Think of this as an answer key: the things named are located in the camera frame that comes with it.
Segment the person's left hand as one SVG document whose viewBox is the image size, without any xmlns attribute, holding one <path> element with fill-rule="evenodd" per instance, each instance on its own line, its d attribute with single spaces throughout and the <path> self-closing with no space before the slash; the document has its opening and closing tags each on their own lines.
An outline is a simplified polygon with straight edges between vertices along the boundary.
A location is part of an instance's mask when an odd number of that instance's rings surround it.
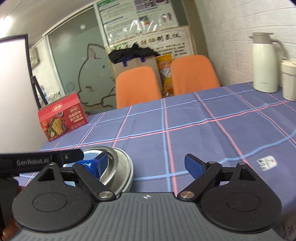
<svg viewBox="0 0 296 241">
<path fill-rule="evenodd" d="M 1 181 L 1 238 L 9 240 L 18 232 L 18 225 L 12 214 L 15 197 L 22 191 L 18 181 L 14 179 Z"/>
</svg>

